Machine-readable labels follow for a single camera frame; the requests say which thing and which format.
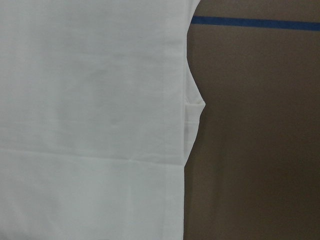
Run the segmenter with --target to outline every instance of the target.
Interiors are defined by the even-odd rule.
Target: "white cloth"
[[[0,239],[181,240],[199,0],[0,1]]]

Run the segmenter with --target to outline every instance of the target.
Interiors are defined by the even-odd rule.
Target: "blue line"
[[[320,31],[319,22],[263,20],[216,16],[193,16],[192,24],[240,26],[270,29],[292,29],[306,31]]]

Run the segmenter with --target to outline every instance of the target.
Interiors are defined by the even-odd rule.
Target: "blue tape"
[[[304,21],[281,21],[281,20],[247,19],[247,18],[216,17],[216,16],[193,16],[191,23],[201,24],[201,25],[222,25],[222,26],[270,28],[270,29],[320,31],[319,22],[304,22]]]

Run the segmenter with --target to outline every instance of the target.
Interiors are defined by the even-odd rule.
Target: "white fabric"
[[[0,0],[0,239],[181,240],[199,0]]]

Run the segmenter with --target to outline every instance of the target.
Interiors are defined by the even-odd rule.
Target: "brown surface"
[[[320,32],[190,27],[206,107],[185,167],[185,240],[320,239],[319,53]]]
[[[320,22],[320,1],[201,0],[195,15]]]

